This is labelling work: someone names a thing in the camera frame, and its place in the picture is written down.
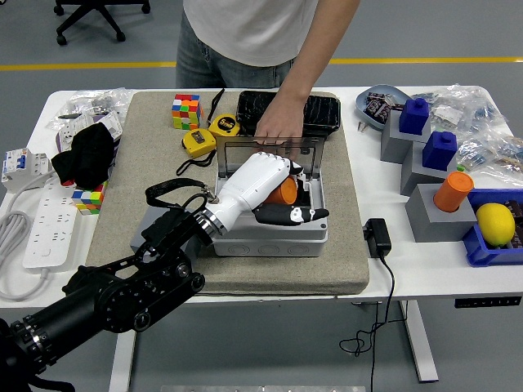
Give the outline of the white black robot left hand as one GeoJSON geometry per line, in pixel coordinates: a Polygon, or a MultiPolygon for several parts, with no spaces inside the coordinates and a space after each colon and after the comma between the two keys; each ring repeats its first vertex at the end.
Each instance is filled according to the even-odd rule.
{"type": "Polygon", "coordinates": [[[270,194],[285,180],[302,173],[303,167],[288,158],[265,152],[255,153],[222,186],[217,201],[206,204],[203,214],[220,235],[230,232],[245,212],[252,212],[261,224],[288,227],[327,217],[329,211],[325,208],[266,203],[270,194]]]}

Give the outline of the person's left hand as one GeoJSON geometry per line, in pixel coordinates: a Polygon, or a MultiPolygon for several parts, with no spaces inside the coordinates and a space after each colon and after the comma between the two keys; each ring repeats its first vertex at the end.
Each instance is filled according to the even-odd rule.
{"type": "Polygon", "coordinates": [[[259,142],[284,141],[302,133],[303,108],[271,105],[257,123],[255,137],[259,142]]]}

